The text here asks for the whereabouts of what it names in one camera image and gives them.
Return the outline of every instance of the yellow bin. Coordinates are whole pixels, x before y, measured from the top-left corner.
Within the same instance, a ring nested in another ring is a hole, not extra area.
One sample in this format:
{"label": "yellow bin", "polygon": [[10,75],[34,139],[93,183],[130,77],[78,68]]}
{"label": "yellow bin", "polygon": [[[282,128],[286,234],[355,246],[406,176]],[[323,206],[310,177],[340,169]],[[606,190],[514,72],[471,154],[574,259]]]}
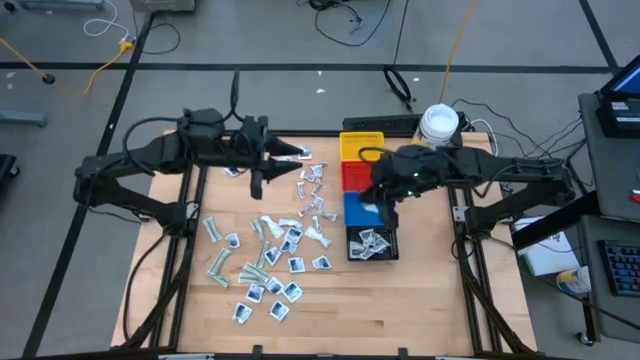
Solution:
{"label": "yellow bin", "polygon": [[[382,132],[340,133],[341,161],[361,161],[358,152],[365,147],[384,148],[384,134]],[[365,151],[362,157],[366,161],[376,161],[380,159],[381,154],[380,151]]]}

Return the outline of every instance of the stacked bins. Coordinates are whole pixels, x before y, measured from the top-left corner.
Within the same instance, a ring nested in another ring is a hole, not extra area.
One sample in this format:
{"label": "stacked bins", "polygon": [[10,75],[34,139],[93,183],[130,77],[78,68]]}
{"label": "stacked bins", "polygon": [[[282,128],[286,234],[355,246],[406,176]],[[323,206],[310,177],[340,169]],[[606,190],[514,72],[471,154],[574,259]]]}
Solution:
{"label": "stacked bins", "polygon": [[360,192],[371,185],[371,164],[381,156],[380,151],[368,150],[360,153],[363,148],[384,148],[384,135],[381,132],[343,132],[340,133],[340,161],[342,196],[344,207],[344,224],[347,230],[347,258],[349,261],[363,261],[351,259],[349,242],[362,243],[359,232],[366,229],[374,231],[384,237],[391,247],[382,254],[372,255],[368,260],[397,260],[398,243],[394,229],[384,226],[378,212],[370,211],[360,203]]}

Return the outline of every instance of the wooden tabletop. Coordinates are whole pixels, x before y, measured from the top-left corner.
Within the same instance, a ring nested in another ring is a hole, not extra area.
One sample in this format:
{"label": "wooden tabletop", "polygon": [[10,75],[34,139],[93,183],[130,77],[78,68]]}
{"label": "wooden tabletop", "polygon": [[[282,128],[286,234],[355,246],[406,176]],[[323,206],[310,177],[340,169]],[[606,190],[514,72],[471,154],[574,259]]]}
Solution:
{"label": "wooden tabletop", "polygon": [[[486,134],[464,134],[465,145],[489,149]],[[388,262],[349,262],[345,245],[345,226],[340,188],[340,156],[338,138],[284,138],[309,146],[313,160],[306,165],[327,162],[320,196],[324,209],[338,214],[335,223],[322,218],[325,236],[333,241],[328,249],[306,236],[300,241],[295,256],[303,257],[307,272],[290,274],[283,254],[275,266],[265,270],[283,283],[294,280],[304,291],[296,303],[290,304],[282,295],[267,294],[261,304],[245,300],[247,285],[238,285],[238,274],[245,263],[254,263],[260,240],[251,230],[252,220],[262,215],[272,219],[298,218],[297,212],[310,200],[300,200],[295,183],[299,171],[264,184],[263,200],[249,195],[248,174],[229,178],[219,168],[210,168],[203,201],[201,219],[213,216],[223,235],[237,232],[241,246],[231,249],[220,274],[230,282],[228,289],[219,287],[205,276],[223,246],[212,243],[202,224],[197,231],[195,255],[184,309],[178,350],[183,352],[249,353],[254,345],[262,345],[265,353],[336,353],[360,355],[393,355],[405,347],[410,355],[471,355],[467,312],[462,293],[458,264],[450,253],[454,240],[453,225],[446,189],[424,193],[419,199],[407,199],[398,204],[400,227],[397,231],[400,260]],[[406,139],[385,139],[386,146],[395,149]],[[154,178],[150,196],[161,201],[175,201],[180,188],[180,176],[158,175]],[[308,194],[312,185],[307,183]],[[477,205],[500,198],[498,186],[493,186]],[[311,215],[302,218],[305,228],[312,224]],[[280,246],[268,232],[272,246]],[[132,265],[157,240],[161,231],[157,224],[142,226],[132,259]],[[511,241],[506,226],[499,225],[493,236]],[[142,264],[132,286],[130,332],[146,317],[158,296],[168,241],[165,241]],[[523,342],[536,348],[527,303],[513,251],[493,242],[483,244],[491,282],[493,300],[505,320]],[[311,260],[326,255],[333,268],[314,270]],[[282,323],[269,314],[275,300],[291,308]],[[253,309],[249,320],[240,325],[232,320],[237,302]],[[485,349],[490,349],[484,313],[476,302]],[[173,316],[170,305],[165,314],[162,341],[167,342]],[[122,309],[114,331],[114,345],[123,342]]]}

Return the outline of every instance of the black keyboard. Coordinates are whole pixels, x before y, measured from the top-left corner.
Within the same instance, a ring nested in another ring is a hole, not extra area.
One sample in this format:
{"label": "black keyboard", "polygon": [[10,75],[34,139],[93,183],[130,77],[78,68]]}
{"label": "black keyboard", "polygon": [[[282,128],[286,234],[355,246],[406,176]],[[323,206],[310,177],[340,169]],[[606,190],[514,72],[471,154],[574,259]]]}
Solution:
{"label": "black keyboard", "polygon": [[598,241],[609,287],[616,296],[640,296],[640,242]]}

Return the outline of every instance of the white container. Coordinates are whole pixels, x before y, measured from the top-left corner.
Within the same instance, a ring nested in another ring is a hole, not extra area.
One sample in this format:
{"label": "white container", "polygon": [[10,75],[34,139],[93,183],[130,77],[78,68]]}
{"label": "white container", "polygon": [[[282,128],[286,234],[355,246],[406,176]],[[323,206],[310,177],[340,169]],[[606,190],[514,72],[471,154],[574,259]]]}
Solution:
{"label": "white container", "polygon": [[571,295],[586,294],[591,291],[591,278],[589,277],[589,267],[583,266],[578,269],[563,271],[556,277],[558,287]]}
{"label": "white container", "polygon": [[420,119],[420,125],[416,129],[411,141],[435,149],[438,146],[446,146],[451,141],[451,136],[458,128],[458,114],[445,104],[430,106]]}

